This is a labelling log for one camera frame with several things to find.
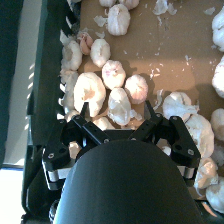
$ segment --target garlic clove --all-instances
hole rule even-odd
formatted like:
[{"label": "garlic clove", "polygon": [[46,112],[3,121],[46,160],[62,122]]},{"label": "garlic clove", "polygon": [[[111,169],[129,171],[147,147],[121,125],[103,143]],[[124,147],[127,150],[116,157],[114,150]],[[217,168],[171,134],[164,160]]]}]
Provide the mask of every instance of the garlic clove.
[{"label": "garlic clove", "polygon": [[214,210],[224,214],[224,177],[206,189],[206,198]]},{"label": "garlic clove", "polygon": [[119,0],[119,3],[131,10],[138,6],[139,0]]},{"label": "garlic clove", "polygon": [[124,84],[126,73],[119,61],[108,60],[102,68],[102,78],[106,88],[120,88]]},{"label": "garlic clove", "polygon": [[102,131],[115,129],[106,117],[101,117],[98,120],[95,120],[93,123]]},{"label": "garlic clove", "polygon": [[224,109],[220,108],[212,113],[211,125],[215,137],[220,141],[224,141]]},{"label": "garlic clove", "polygon": [[110,55],[110,45],[104,39],[96,39],[90,52],[93,63],[101,68],[109,60]]},{"label": "garlic clove", "polygon": [[80,49],[84,55],[89,55],[90,54],[90,48],[88,47],[86,41],[84,38],[82,38],[80,42]]},{"label": "garlic clove", "polygon": [[90,116],[95,117],[101,110],[106,89],[101,78],[93,72],[82,73],[74,88],[74,106],[80,113],[84,102],[89,102]]},{"label": "garlic clove", "polygon": [[128,9],[118,4],[110,8],[108,13],[108,32],[114,36],[125,35],[128,31],[131,16]]},{"label": "garlic clove", "polygon": [[108,100],[108,117],[117,124],[127,125],[131,119],[131,104],[124,89],[114,88]]},{"label": "garlic clove", "polygon": [[179,116],[185,122],[191,114],[197,114],[198,110],[199,106],[192,106],[191,99],[183,92],[172,92],[163,102],[163,115],[166,119]]},{"label": "garlic clove", "polygon": [[198,167],[195,178],[194,187],[205,189],[212,184],[218,183],[217,166],[215,162],[209,158],[202,158]]},{"label": "garlic clove", "polygon": [[147,98],[148,85],[142,76],[133,75],[127,79],[125,91],[132,104],[140,104]]},{"label": "garlic clove", "polygon": [[210,157],[214,151],[214,133],[209,121],[199,114],[193,114],[185,125],[201,157]]},{"label": "garlic clove", "polygon": [[112,7],[116,3],[116,0],[99,0],[99,2],[103,7]]}]

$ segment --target garlic bulb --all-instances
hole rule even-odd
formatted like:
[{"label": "garlic bulb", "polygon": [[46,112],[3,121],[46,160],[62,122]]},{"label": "garlic bulb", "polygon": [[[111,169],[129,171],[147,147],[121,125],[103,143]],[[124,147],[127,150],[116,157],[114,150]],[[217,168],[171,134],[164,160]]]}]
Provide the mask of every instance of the garlic bulb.
[{"label": "garlic bulb", "polygon": [[224,177],[206,189],[206,198],[214,210],[224,213]]},{"label": "garlic bulb", "polygon": [[99,0],[100,5],[103,7],[112,7],[115,3],[116,0]]},{"label": "garlic bulb", "polygon": [[104,39],[94,41],[90,56],[93,63],[102,68],[110,58],[110,45]]},{"label": "garlic bulb", "polygon": [[82,73],[74,88],[74,105],[80,113],[84,102],[89,102],[90,116],[95,117],[103,106],[106,89],[102,80],[93,72]]},{"label": "garlic bulb", "polygon": [[212,21],[213,42],[224,52],[224,6]]},{"label": "garlic bulb", "polygon": [[209,185],[217,184],[218,178],[215,162],[210,157],[202,158],[198,167],[194,187],[204,189]]},{"label": "garlic bulb", "polygon": [[214,151],[214,133],[211,124],[201,115],[194,114],[185,123],[202,158],[208,158]]},{"label": "garlic bulb", "polygon": [[64,45],[62,49],[63,59],[61,61],[61,68],[65,70],[78,70],[82,63],[82,52],[79,44],[71,40],[68,44]]},{"label": "garlic bulb", "polygon": [[197,114],[198,110],[198,106],[191,106],[191,99],[183,92],[173,92],[163,102],[163,115],[166,119],[179,116],[185,122],[191,114]]},{"label": "garlic bulb", "polygon": [[215,137],[218,140],[224,141],[224,109],[220,108],[212,113],[211,125]]},{"label": "garlic bulb", "polygon": [[91,51],[91,47],[93,45],[93,39],[90,37],[90,35],[87,32],[80,31],[78,33],[77,39],[80,43],[80,49],[81,52],[84,55],[89,55]]},{"label": "garlic bulb", "polygon": [[104,85],[108,89],[114,89],[122,87],[124,84],[124,79],[126,73],[122,67],[122,64],[119,61],[109,60],[103,66],[102,69],[102,78]]},{"label": "garlic bulb", "polygon": [[108,13],[108,32],[114,36],[125,35],[128,31],[130,19],[130,13],[124,5],[113,6]]},{"label": "garlic bulb", "polygon": [[224,56],[220,63],[216,66],[215,75],[212,79],[212,85],[215,88],[217,94],[224,98]]},{"label": "garlic bulb", "polygon": [[131,104],[124,89],[114,88],[109,96],[108,101],[108,117],[119,125],[126,125],[129,123],[131,117]]},{"label": "garlic bulb", "polygon": [[119,0],[119,3],[131,10],[138,6],[139,0]]},{"label": "garlic bulb", "polygon": [[127,79],[125,91],[133,104],[144,102],[148,94],[148,85],[145,79],[140,75],[133,75]]},{"label": "garlic bulb", "polygon": [[106,117],[101,117],[100,119],[95,120],[93,123],[102,131],[108,129],[115,129],[114,126],[110,123],[110,121]]},{"label": "garlic bulb", "polygon": [[78,79],[78,73],[75,71],[61,71],[62,82],[65,83],[65,95],[62,100],[62,105],[67,114],[74,110],[74,87]]}]

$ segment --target brown cardboard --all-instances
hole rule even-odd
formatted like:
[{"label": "brown cardboard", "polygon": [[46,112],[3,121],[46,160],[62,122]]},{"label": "brown cardboard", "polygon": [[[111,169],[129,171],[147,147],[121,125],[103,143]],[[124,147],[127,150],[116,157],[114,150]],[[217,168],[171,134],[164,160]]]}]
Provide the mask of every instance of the brown cardboard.
[{"label": "brown cardboard", "polygon": [[[177,13],[173,16],[168,12],[160,15],[160,26],[157,16],[152,13],[156,0],[141,0],[139,6],[130,11],[131,23],[128,33],[115,37],[110,35],[105,27],[98,27],[93,20],[97,15],[106,17],[105,8],[100,6],[99,0],[83,0],[81,29],[92,29],[89,34],[94,39],[98,38],[95,32],[106,33],[105,40],[111,46],[110,59],[122,63],[127,77],[140,74],[146,79],[149,85],[148,99],[152,105],[155,105],[157,90],[164,90],[163,99],[173,91],[183,91],[191,98],[192,104],[199,100],[199,114],[210,120],[211,113],[223,107],[224,103],[211,85],[215,67],[223,55],[217,49],[211,48],[211,24],[214,16],[221,10],[223,2],[168,2],[174,3]],[[204,14],[203,11],[211,7],[216,8],[213,15]],[[185,55],[191,58],[188,62]],[[154,74],[160,75],[150,80],[152,70]],[[92,63],[90,56],[84,56],[79,72],[90,71],[101,77],[101,69]],[[103,115],[106,115],[106,108],[107,101],[101,110]],[[135,105],[133,108],[137,108],[143,115],[143,104]]]}]

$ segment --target screw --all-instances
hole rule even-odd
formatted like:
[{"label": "screw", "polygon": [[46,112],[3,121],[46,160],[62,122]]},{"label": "screw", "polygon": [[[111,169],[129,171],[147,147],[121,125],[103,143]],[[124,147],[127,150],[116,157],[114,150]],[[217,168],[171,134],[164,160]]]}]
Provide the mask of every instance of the screw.
[{"label": "screw", "polygon": [[49,158],[49,159],[54,158],[54,153],[50,153],[50,154],[48,155],[48,158]]},{"label": "screw", "polygon": [[103,142],[104,142],[104,143],[108,143],[109,141],[110,141],[110,140],[106,138],[106,139],[104,139]]},{"label": "screw", "polygon": [[189,155],[192,155],[192,156],[194,155],[194,151],[192,149],[188,149],[187,152],[188,152]]}]

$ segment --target cardboard surface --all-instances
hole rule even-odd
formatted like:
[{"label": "cardboard surface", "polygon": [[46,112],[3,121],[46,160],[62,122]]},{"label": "cardboard surface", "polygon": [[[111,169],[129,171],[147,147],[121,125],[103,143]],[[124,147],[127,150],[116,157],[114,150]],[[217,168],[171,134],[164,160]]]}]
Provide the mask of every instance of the cardboard surface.
[{"label": "cardboard surface", "polygon": [[[156,0],[141,0],[138,7],[130,11],[128,33],[115,37],[108,33],[105,26],[100,28],[93,20],[97,15],[107,17],[105,8],[100,6],[98,0],[85,0],[82,1],[81,30],[85,27],[92,29],[89,34],[93,39],[98,39],[95,32],[105,32],[105,40],[111,47],[110,59],[122,63],[127,77],[140,74],[146,79],[148,99],[153,106],[157,90],[164,90],[163,99],[173,91],[183,91],[191,98],[192,104],[199,100],[199,114],[210,120],[211,113],[223,107],[224,103],[211,84],[215,67],[223,55],[218,49],[211,48],[211,26],[223,1],[169,1],[172,2],[177,13],[173,16],[168,12],[160,15],[160,26],[158,17],[152,13]],[[215,12],[212,16],[206,15],[203,11],[211,7],[215,7]],[[152,70],[160,75],[151,80]],[[79,72],[96,72],[102,77],[100,71],[90,56],[83,57]],[[106,108],[107,101],[101,116],[106,115]],[[143,115],[143,104],[133,108]]]}]

